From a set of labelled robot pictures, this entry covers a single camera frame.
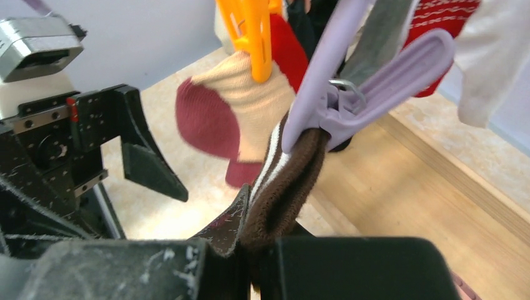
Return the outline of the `beige maroon striped sock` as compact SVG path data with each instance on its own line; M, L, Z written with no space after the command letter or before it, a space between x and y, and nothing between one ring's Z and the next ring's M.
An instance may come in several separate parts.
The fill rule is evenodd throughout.
M264 83L251 76L250 57L237 52L177 89L176 122L184 141L229 161L225 181L239 188L258 176L269 135L289 109L308 60L281 52Z

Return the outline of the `lilac plastic clip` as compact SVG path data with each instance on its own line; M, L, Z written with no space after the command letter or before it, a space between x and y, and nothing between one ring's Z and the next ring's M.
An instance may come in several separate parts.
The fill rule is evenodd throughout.
M440 78L453 63L455 45L433 29L408 45L359 87L330 81L368 8L368 1L339 1L317 45L285 123L281 147L290 153L302 132L321 128L333 149Z

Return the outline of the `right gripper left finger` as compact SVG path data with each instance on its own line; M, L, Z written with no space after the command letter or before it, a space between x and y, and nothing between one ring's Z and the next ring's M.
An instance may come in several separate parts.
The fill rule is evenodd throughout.
M1 255L1 298L249 299L238 237L250 190L187 240L15 234Z

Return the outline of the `mustard yellow sock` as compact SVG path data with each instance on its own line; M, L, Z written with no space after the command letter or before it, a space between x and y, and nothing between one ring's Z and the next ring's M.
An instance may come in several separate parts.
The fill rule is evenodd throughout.
M329 135L302 132L292 151L281 149L284 117L272 130L264 164L249 194L249 211L239 235L242 247L257 253L292 230L321 172Z

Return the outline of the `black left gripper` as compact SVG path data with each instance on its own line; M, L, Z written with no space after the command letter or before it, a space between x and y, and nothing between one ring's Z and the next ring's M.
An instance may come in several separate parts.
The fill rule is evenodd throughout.
M124 238L103 186L108 171L101 151L119 135L127 180L188 200L149 130L138 89L67 92L22 104L1 121L1 233L8 239Z

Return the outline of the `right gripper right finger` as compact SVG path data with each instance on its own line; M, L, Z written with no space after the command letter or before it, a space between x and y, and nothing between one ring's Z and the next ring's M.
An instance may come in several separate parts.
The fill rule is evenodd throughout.
M265 299L459 299L442 254L419 237L316 237L295 227L264 258Z

